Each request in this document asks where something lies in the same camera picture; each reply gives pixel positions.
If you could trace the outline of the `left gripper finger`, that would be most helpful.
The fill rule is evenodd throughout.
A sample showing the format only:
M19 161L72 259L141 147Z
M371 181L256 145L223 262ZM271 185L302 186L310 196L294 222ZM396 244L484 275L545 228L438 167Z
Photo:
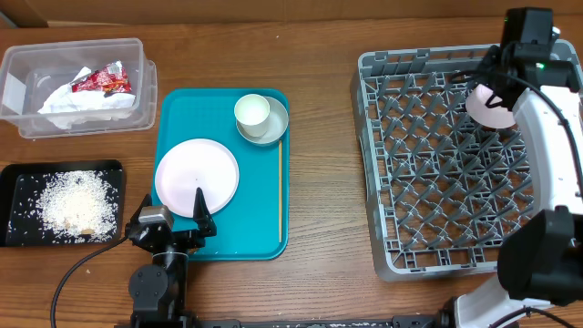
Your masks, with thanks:
M214 237L217 234L216 224L211 217L201 188L196 189L192 218L198 225L201 237Z
M151 204L152 204L151 196L149 194L146 194L145 197L143 198L143 200L141 201L141 203L139 204L138 209L131 216L129 223L130 224L137 224L138 217L139 217L141 211L144 208L149 207Z

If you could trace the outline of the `large white plate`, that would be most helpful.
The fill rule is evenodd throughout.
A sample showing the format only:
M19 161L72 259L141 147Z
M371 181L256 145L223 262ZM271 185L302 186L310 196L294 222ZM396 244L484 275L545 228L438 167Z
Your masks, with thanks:
M222 144L207 138L179 143L159 162L154 178L161 203L173 213L190 217L197 190L202 190L210 213L233 198L240 179L238 162Z

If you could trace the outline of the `small white plate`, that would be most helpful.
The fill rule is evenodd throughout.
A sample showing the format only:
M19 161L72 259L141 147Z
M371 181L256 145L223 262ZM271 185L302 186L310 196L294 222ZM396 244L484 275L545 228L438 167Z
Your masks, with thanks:
M502 99L482 84L470 93L465 101L468 115L486 128L510 128L516 124L513 113L498 105Z

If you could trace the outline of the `rice food scraps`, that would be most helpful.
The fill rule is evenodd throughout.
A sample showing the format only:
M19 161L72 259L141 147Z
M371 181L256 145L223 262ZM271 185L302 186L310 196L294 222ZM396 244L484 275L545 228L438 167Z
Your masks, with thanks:
M100 243L118 232L122 171L22 174L10 201L6 244Z

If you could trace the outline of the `white napkin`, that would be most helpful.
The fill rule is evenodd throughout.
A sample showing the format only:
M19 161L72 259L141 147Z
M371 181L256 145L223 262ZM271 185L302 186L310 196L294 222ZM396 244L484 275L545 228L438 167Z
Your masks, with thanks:
M38 110L39 114L55 114L49 117L57 128L71 129L75 124L98 120L120 120L128 118L135 96L128 93L114 93L106 96L104 91L72 91L72 83L62 85L54 91Z

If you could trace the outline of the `red snack wrapper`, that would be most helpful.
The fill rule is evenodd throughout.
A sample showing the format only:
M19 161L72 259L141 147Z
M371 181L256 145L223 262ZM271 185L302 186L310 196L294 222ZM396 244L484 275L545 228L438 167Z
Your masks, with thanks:
M107 95L130 93L132 90L126 69L120 61L109 63L99 70L71 82L71 91L102 91Z

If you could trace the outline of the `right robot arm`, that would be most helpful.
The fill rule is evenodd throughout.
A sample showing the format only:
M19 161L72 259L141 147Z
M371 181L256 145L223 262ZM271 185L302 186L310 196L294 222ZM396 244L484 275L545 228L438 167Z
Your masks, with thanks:
M465 103L473 120L518 126L534 216L503 242L496 276L454 299L441 327L510 327L582 298L582 81L579 67L551 56L559 34L549 8L509 9L500 44L451 77L476 82Z

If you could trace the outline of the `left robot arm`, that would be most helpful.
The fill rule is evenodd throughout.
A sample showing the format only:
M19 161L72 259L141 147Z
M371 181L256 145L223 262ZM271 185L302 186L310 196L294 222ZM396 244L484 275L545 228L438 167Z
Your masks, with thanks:
M185 310L189 253L217 235L202 189L197 188L191 218L195 229L174 231L174 218L165 205L154 206L146 195L126 224L125 237L149 252L152 263L136 269L128 283L133 300L131 327L197 327Z

